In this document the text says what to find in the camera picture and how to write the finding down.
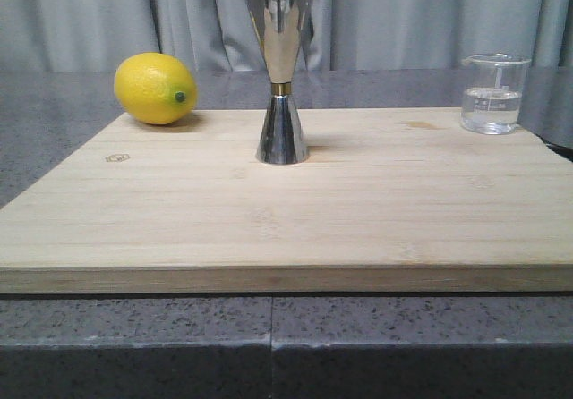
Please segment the grey curtain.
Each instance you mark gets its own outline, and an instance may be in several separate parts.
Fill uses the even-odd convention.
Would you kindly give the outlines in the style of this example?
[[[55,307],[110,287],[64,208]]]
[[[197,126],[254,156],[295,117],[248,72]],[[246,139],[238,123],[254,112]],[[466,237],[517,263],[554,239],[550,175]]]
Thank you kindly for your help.
[[[448,69],[477,53],[571,65],[572,0],[312,0],[301,67]],[[103,72],[159,51],[195,71],[263,66],[246,0],[1,0],[1,68]]]

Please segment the bamboo cutting board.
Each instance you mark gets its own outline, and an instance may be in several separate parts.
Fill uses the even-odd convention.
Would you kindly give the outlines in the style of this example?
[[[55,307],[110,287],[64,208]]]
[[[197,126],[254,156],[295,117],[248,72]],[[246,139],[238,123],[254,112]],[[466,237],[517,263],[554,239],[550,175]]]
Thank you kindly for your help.
[[[506,292],[572,287],[572,165],[455,108],[122,115],[1,211],[3,293]]]

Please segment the steel double jigger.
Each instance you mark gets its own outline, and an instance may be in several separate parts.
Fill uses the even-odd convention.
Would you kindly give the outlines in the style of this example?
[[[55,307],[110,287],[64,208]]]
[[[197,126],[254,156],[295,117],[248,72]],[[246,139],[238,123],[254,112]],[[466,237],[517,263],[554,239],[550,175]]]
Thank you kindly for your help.
[[[270,81],[270,100],[256,157],[271,165],[292,165],[308,149],[292,95],[292,79],[311,0],[247,0]]]

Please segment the glass beaker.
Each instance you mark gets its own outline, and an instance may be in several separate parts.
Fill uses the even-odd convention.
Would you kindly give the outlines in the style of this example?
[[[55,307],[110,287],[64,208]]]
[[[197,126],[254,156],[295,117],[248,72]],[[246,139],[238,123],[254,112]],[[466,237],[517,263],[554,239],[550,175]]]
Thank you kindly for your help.
[[[464,58],[468,78],[462,95],[461,126],[485,135],[516,130],[530,63],[528,57],[507,53]]]

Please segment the yellow lemon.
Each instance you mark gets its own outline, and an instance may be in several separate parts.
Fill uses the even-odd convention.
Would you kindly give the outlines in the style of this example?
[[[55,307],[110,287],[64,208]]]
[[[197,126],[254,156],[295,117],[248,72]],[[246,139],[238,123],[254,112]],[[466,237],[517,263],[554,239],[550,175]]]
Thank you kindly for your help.
[[[198,100],[196,82],[184,63],[156,52],[124,59],[115,71],[114,93],[128,114],[156,125],[183,118]]]

